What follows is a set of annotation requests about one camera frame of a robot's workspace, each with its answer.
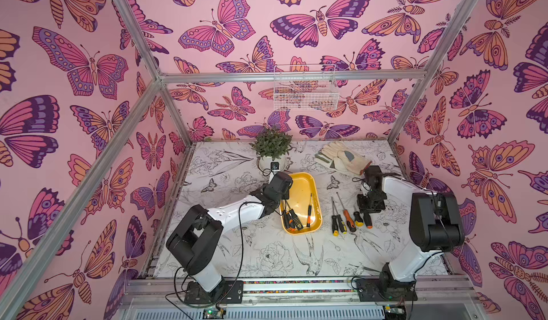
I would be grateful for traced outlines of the black yellow stubby screwdriver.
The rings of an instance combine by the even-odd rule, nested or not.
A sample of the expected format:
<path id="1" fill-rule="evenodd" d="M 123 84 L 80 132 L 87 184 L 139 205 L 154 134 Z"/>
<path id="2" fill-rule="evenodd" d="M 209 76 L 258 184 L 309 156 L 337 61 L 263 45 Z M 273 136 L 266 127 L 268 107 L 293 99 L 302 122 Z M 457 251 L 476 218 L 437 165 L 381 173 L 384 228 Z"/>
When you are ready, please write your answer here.
<path id="1" fill-rule="evenodd" d="M 361 217 L 360 211 L 357 207 L 355 207 L 353 211 L 353 217 L 354 217 L 354 223 L 356 227 L 362 227 L 364 225 L 364 221 Z"/>

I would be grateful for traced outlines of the yellow plastic storage tray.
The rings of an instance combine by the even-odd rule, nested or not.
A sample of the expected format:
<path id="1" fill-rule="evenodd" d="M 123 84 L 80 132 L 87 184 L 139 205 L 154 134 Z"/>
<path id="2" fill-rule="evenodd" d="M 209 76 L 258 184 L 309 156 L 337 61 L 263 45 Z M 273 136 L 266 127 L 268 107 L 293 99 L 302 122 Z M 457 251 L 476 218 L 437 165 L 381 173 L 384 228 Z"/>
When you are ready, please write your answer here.
<path id="1" fill-rule="evenodd" d="M 289 174 L 293 179 L 293 185 L 289 191 L 288 201 L 291 208 L 295 211 L 301 223 L 303 229 L 301 231 L 295 231 L 285 229 L 283 225 L 282 213 L 281 224 L 283 230 L 291 235 L 310 234 L 319 230 L 323 225 L 323 214 L 321 210 L 321 204 L 318 197 L 318 190 L 315 184 L 315 180 L 309 173 L 293 173 Z M 309 204 L 310 194 L 313 194 L 313 211 L 312 211 L 312 224 L 311 228 L 306 227 L 307 211 Z"/>

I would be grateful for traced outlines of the black yellow Deli screwdriver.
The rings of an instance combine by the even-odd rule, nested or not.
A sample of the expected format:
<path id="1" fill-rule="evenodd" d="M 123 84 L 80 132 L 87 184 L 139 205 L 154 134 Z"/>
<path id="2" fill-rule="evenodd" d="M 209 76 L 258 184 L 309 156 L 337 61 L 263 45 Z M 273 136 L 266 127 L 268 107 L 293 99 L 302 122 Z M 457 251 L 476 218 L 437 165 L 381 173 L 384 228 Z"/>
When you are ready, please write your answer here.
<path id="1" fill-rule="evenodd" d="M 331 229 L 332 229 L 333 236 L 338 237 L 339 236 L 338 218 L 336 214 L 335 201 L 333 197 L 331 197 L 331 204 L 332 204 Z"/>

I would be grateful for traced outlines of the small orange precision screwdriver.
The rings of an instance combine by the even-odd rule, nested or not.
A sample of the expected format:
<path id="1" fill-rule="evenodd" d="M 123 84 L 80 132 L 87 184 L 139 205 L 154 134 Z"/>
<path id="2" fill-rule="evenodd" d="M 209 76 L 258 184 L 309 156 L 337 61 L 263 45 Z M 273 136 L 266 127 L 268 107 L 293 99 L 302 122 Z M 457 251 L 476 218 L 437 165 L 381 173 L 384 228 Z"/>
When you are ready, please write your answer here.
<path id="1" fill-rule="evenodd" d="M 307 228 L 311 228 L 312 211 L 313 211 L 313 194 L 311 193 L 309 197 L 309 204 L 308 204 L 308 211 L 307 211 L 307 221 L 306 221 Z"/>

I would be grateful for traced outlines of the black orange handled screwdriver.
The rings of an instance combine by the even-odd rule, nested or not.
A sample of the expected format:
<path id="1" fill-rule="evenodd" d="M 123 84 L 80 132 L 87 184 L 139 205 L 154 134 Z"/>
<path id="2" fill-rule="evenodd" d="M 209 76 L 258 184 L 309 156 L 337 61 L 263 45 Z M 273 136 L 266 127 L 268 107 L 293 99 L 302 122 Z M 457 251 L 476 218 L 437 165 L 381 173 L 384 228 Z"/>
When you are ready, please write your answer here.
<path id="1" fill-rule="evenodd" d="M 371 215 L 370 215 L 369 212 L 364 212 L 364 213 L 363 213 L 363 220 L 364 220 L 365 226 L 366 226 L 368 229 L 372 229 L 372 228 L 373 228 L 372 218 L 371 218 Z"/>

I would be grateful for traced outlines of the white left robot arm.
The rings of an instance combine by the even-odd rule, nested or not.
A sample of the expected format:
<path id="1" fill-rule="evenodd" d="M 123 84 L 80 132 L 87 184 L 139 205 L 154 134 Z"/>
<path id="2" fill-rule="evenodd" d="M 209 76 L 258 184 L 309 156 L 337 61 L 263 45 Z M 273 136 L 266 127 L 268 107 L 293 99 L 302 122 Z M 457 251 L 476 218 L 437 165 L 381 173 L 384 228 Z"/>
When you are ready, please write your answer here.
<path id="1" fill-rule="evenodd" d="M 166 240 L 167 250 L 202 290 L 221 291 L 224 278 L 211 262 L 221 235 L 273 214 L 288 199 L 292 185 L 289 174 L 278 172 L 268 184 L 231 204 L 210 209 L 194 205 Z"/>

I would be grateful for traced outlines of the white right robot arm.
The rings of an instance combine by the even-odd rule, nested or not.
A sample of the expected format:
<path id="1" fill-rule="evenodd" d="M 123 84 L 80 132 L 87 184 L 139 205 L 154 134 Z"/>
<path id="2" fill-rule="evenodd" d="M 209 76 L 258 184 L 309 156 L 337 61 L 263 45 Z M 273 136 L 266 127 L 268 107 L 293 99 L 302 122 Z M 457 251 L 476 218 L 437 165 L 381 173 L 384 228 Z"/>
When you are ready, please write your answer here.
<path id="1" fill-rule="evenodd" d="M 397 174 L 383 173 L 376 165 L 363 170 L 360 184 L 358 210 L 369 229 L 373 226 L 371 215 L 385 210 L 388 197 L 406 202 L 410 208 L 410 243 L 384 264 L 379 275 L 381 287 L 413 287 L 417 273 L 431 258 L 464 243 L 465 230 L 453 193 L 418 187 Z"/>

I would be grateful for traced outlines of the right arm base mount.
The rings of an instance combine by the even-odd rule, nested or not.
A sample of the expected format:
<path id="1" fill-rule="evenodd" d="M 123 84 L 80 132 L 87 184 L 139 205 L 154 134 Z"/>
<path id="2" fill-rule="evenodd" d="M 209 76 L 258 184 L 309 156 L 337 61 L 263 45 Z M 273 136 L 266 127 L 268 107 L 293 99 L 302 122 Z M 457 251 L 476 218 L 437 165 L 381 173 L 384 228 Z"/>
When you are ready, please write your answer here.
<path id="1" fill-rule="evenodd" d="M 398 281 L 390 272 L 386 263 L 379 277 L 353 277 L 351 287 L 358 293 L 360 301 L 403 302 L 417 301 L 415 281 Z"/>

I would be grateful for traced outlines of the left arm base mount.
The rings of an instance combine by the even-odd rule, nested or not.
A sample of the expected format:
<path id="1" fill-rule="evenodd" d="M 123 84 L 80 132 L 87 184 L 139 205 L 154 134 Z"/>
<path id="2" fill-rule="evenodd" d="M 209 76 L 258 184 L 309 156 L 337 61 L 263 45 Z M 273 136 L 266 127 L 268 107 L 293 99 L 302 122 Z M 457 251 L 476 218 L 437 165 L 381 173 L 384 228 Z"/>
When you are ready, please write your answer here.
<path id="1" fill-rule="evenodd" d="M 212 291 L 205 291 L 202 286 L 195 281 L 188 283 L 184 302 L 191 305 L 215 305 L 215 304 L 241 304 L 243 300 L 242 280 L 226 281 L 221 283 Z"/>

